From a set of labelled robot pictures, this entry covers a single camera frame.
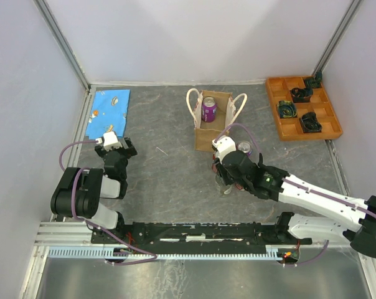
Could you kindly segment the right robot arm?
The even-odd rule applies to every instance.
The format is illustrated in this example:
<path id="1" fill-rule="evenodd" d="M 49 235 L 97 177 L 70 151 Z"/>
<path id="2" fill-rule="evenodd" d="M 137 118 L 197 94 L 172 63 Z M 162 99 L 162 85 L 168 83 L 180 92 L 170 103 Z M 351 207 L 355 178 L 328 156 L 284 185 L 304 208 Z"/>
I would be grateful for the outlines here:
<path id="1" fill-rule="evenodd" d="M 253 162 L 237 149 L 217 150 L 215 167 L 225 185 L 237 184 L 259 199 L 303 207 L 316 217 L 290 216 L 275 227 L 275 238 L 347 240 L 358 253 L 376 259 L 376 196 L 368 199 L 338 194 L 307 183 L 289 172 Z"/>

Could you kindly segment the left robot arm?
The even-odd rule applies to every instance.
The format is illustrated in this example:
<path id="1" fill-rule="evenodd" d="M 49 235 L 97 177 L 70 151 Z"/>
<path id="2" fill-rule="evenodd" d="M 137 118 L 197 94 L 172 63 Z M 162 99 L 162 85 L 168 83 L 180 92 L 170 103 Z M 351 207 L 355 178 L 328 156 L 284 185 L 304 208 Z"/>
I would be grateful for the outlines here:
<path id="1" fill-rule="evenodd" d="M 58 216 L 82 219 L 92 227 L 104 228 L 105 236 L 119 243 L 126 237 L 123 216 L 105 207 L 100 199 L 124 198 L 128 187 L 128 160 L 138 152 L 128 137 L 105 147 L 104 143 L 95 146 L 95 152 L 104 162 L 103 168 L 63 168 L 50 208 Z"/>

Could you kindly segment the brown canvas bag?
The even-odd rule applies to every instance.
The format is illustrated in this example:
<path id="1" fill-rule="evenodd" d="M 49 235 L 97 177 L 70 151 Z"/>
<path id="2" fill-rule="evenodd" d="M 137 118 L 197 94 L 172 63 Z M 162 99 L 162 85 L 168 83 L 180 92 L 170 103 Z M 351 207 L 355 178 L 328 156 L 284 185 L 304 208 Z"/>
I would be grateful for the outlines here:
<path id="1" fill-rule="evenodd" d="M 202 120 L 202 101 L 205 97 L 213 97 L 217 104 L 215 120 L 211 123 Z M 194 149 L 213 152 L 212 141 L 218 137 L 228 125 L 235 123 L 241 114 L 248 95 L 241 93 L 235 98 L 232 93 L 216 92 L 191 88 L 186 93 L 186 104 L 194 120 Z"/>

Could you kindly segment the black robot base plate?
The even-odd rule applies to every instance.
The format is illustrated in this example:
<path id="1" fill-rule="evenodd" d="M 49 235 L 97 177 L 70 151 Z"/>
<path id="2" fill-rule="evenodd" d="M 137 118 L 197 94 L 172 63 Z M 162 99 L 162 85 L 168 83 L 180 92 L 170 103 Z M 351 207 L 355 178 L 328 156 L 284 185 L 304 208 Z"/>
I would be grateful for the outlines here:
<path id="1" fill-rule="evenodd" d="M 311 245 L 285 227 L 258 222 L 169 224 L 134 222 L 110 231 L 137 254 L 264 254 L 269 245 Z"/>

